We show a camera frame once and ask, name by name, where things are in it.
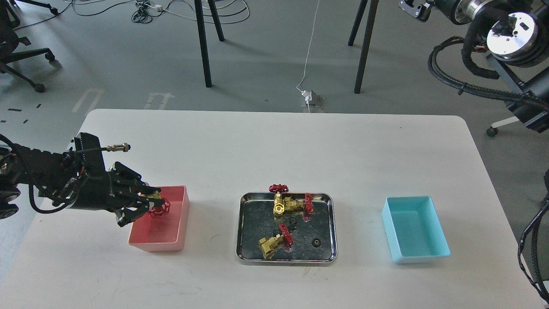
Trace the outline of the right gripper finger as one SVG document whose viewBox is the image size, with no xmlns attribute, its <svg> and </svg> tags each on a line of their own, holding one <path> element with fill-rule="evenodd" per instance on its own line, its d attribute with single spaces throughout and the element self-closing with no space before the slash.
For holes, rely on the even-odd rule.
<svg viewBox="0 0 549 309">
<path fill-rule="evenodd" d="M 423 4 L 414 4 L 414 0 L 401 0 L 399 7 L 414 19 L 425 23 L 431 15 L 434 0 L 426 0 Z"/>
</svg>

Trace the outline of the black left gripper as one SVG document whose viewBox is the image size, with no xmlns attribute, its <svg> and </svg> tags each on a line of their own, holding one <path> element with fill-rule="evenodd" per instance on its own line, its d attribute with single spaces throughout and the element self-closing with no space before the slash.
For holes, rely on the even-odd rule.
<svg viewBox="0 0 549 309">
<path fill-rule="evenodd" d="M 88 179 L 80 189 L 71 210 L 105 210 L 116 215 L 124 227 L 147 214 L 151 200 L 162 200 L 161 188 L 142 182 L 141 174 L 115 162 L 100 179 Z"/>
</svg>

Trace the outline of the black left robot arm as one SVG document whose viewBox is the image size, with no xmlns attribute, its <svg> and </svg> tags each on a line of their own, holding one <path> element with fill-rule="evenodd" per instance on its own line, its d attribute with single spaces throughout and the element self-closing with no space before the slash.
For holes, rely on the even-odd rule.
<svg viewBox="0 0 549 309">
<path fill-rule="evenodd" d="M 114 213 L 120 227 L 148 214 L 163 216 L 170 202 L 161 197 L 161 189 L 143 182 L 141 174 L 116 161 L 106 170 L 103 152 L 128 152 L 122 143 L 100 145 L 97 136 L 79 133 L 74 148 L 63 153 L 31 149 L 1 136 L 1 218 L 19 210 L 13 201 L 20 196 L 19 185 L 29 189 L 34 211 L 53 214 L 63 209 Z"/>
</svg>

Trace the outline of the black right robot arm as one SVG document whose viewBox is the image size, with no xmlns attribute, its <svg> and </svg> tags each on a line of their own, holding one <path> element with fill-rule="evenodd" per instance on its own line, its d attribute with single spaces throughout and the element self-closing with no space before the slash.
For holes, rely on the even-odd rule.
<svg viewBox="0 0 549 309">
<path fill-rule="evenodd" d="M 429 71 L 441 82 L 458 90 L 492 100 L 501 100 L 528 129 L 548 129 L 548 69 L 526 82 L 510 67 L 530 68 L 548 58 L 548 2 L 533 10 L 529 0 L 402 0 L 400 8 L 426 22 L 432 8 L 449 21 L 469 26 L 465 37 L 453 36 L 435 46 L 428 57 Z M 473 75 L 502 79 L 508 91 L 462 82 L 444 72 L 438 54 L 451 45 L 461 45 L 462 62 Z"/>
</svg>

